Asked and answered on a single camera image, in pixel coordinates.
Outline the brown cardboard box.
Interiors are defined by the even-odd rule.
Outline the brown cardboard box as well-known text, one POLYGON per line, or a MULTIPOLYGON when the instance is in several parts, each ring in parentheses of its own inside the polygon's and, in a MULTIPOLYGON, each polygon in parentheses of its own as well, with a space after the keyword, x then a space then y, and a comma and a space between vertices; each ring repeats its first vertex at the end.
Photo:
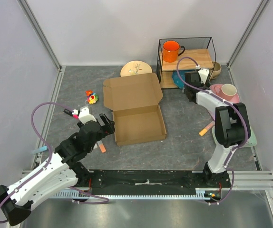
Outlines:
POLYGON ((112 111, 118 146, 166 138, 159 105, 163 93, 155 73, 106 79, 103 96, 104 106, 112 111))

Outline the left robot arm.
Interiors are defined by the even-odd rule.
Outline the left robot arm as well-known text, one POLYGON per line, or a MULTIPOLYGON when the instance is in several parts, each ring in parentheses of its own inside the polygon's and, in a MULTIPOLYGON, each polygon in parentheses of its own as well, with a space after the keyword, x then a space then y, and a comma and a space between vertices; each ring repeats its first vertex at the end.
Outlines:
POLYGON ((0 211, 6 222, 15 226, 50 196, 59 191, 87 185, 90 172, 80 162, 94 149, 96 142, 115 132, 114 121, 105 114, 78 122, 79 131, 60 143, 52 154, 23 179, 10 185, 0 185, 0 211))

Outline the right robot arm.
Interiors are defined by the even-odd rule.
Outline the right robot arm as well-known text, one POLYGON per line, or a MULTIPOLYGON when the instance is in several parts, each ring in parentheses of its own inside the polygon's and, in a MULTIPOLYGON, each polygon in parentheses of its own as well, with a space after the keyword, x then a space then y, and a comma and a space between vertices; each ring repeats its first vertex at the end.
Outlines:
POLYGON ((214 114, 214 134, 217 140, 211 159, 206 162, 202 181, 213 187, 225 176, 227 165, 236 150, 251 136, 246 106, 231 103, 214 94, 201 82, 200 71, 185 73, 184 92, 189 101, 203 106, 214 114))

